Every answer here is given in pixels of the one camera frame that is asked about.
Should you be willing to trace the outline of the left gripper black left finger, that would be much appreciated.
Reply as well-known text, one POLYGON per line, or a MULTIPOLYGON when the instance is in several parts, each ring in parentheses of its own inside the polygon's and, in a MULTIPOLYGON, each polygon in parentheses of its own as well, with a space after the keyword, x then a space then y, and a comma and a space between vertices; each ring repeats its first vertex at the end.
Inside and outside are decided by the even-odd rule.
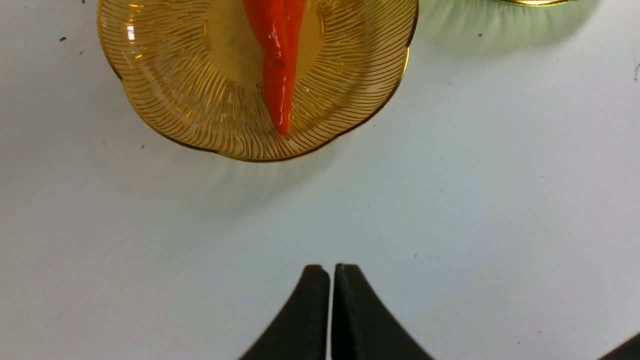
POLYGON ((295 289, 242 360, 324 360, 327 354, 330 276, 304 267, 295 289))

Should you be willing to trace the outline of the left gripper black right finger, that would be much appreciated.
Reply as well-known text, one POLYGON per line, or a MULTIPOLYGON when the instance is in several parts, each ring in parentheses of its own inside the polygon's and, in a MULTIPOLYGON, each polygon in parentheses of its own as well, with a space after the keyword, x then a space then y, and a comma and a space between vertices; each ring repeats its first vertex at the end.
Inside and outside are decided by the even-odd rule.
POLYGON ((402 327, 356 264, 334 267, 333 360, 431 360, 402 327))

